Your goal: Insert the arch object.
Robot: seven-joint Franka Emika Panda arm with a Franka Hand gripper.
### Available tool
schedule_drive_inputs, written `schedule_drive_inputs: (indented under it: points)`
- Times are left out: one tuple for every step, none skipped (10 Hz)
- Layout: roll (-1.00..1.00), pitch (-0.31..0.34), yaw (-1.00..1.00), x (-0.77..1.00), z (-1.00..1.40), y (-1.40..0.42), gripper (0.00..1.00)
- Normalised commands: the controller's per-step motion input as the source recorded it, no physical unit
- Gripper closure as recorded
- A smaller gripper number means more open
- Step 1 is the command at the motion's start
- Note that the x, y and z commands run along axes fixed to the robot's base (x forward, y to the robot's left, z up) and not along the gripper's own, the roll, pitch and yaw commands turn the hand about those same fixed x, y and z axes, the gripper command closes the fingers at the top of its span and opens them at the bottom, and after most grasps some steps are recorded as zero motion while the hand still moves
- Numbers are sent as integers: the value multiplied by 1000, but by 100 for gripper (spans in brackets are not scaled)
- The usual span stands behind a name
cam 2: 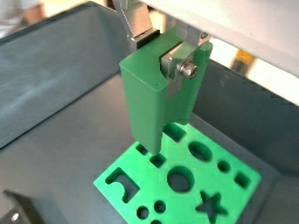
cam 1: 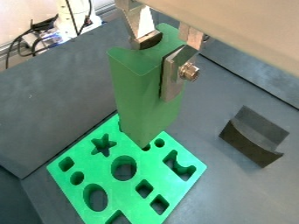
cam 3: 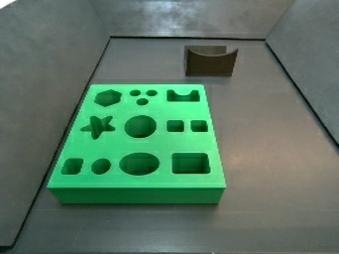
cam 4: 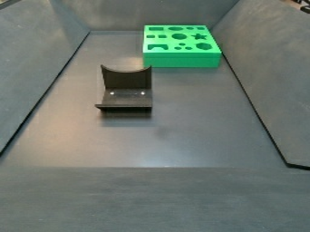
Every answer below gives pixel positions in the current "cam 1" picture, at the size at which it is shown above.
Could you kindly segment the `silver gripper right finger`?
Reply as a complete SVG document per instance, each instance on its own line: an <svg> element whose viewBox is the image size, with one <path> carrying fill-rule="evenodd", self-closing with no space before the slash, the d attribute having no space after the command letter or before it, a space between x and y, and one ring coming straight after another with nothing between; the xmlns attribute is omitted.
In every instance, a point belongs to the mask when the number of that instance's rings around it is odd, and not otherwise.
<svg viewBox="0 0 299 224"><path fill-rule="evenodd" d="M184 41L163 57L160 98L169 102L183 91L185 81L195 81L200 69L195 66L195 56L201 49L204 33L185 23L179 25L179 39Z"/></svg>

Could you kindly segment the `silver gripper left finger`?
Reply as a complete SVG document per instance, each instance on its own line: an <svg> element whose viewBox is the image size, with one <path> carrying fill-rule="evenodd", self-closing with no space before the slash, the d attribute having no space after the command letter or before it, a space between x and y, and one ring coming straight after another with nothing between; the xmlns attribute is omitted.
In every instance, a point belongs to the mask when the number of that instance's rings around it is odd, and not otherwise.
<svg viewBox="0 0 299 224"><path fill-rule="evenodd" d="M123 12L132 48L144 50L153 47L160 42L163 34L155 29L149 7L136 0L115 0L115 4Z"/></svg>

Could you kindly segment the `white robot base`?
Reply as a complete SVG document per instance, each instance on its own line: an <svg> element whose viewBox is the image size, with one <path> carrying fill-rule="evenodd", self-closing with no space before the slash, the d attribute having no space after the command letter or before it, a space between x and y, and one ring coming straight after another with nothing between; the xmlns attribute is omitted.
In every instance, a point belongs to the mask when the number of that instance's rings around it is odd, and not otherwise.
<svg viewBox="0 0 299 224"><path fill-rule="evenodd" d="M101 26L92 0L56 0L56 8L53 29L64 41Z"/></svg>

